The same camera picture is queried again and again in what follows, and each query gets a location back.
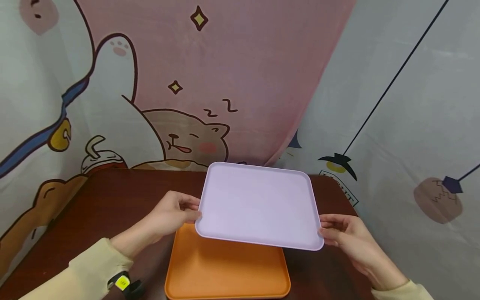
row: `sleeve cuff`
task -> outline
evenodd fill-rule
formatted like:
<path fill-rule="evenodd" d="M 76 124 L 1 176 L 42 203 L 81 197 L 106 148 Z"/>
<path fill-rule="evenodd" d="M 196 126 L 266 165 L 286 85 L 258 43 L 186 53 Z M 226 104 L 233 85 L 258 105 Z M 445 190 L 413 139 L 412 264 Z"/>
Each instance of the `sleeve cuff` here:
<path fill-rule="evenodd" d="M 411 280 L 409 280 L 401 287 L 388 291 L 377 291 L 375 289 L 372 289 L 372 294 L 378 300 L 432 299 L 427 290 L 422 285 L 415 284 Z"/>
<path fill-rule="evenodd" d="M 108 293 L 108 281 L 122 271 L 128 271 L 133 261 L 118 252 L 109 239 L 101 239 L 69 263 L 81 287 Z"/>

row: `beige sleeve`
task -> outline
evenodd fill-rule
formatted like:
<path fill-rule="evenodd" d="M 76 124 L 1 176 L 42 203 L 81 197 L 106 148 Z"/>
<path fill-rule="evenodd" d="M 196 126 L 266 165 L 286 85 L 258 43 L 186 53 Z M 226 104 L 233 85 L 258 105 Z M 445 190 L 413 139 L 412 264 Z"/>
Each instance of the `beige sleeve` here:
<path fill-rule="evenodd" d="M 433 300 L 422 285 L 415 284 L 411 280 L 401 287 L 389 291 L 372 289 L 372 294 L 377 300 Z"/>
<path fill-rule="evenodd" d="M 108 281 L 133 262 L 101 239 L 75 257 L 69 267 L 21 300 L 100 300 L 108 293 Z"/>

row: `brown wooden table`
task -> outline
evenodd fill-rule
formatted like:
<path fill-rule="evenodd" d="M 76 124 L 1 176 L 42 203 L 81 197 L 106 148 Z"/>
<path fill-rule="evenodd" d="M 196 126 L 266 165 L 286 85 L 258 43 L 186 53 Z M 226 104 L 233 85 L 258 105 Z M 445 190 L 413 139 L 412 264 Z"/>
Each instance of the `brown wooden table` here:
<path fill-rule="evenodd" d="M 311 176 L 320 213 L 356 215 L 339 185 L 327 176 Z M 14 300 L 49 280 L 97 240 L 127 229 L 169 190 L 200 197 L 205 173 L 105 169 L 79 190 L 57 221 L 0 288 L 0 300 Z M 144 299 L 166 299 L 165 276 L 173 235 L 146 248 L 135 259 L 132 279 L 141 279 Z M 373 299 L 368 280 L 335 247 L 318 252 L 284 249 L 291 291 L 285 299 Z M 113 288 L 105 299 L 123 299 Z"/>

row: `black wristband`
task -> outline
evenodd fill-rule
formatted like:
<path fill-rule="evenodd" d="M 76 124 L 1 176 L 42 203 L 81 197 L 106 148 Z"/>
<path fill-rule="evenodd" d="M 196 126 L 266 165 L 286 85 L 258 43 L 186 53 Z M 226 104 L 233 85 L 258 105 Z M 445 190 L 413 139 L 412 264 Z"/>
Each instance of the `black wristband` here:
<path fill-rule="evenodd" d="M 110 289 L 112 286 L 118 287 L 126 300 L 138 300 L 145 294 L 142 282 L 140 280 L 131 282 L 127 271 L 122 271 L 113 276 L 108 281 L 108 288 Z"/>

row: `gold star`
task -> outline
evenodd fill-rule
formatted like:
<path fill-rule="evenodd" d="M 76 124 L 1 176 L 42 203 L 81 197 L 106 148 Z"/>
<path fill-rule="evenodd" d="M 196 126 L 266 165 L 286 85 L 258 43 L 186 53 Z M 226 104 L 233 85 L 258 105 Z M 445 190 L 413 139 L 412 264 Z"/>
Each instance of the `gold star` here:
<path fill-rule="evenodd" d="M 172 91 L 174 94 L 178 94 L 179 91 L 183 90 L 183 87 L 180 86 L 180 84 L 178 83 L 178 81 L 174 80 L 172 82 L 172 84 L 170 84 L 168 86 L 168 88 L 170 89 L 170 91 Z"/>
<path fill-rule="evenodd" d="M 197 5 L 197 10 L 190 16 L 190 20 L 195 24 L 198 31 L 201 31 L 202 28 L 207 24 L 208 18 L 204 15 L 203 11 L 200 9 L 200 6 Z"/>

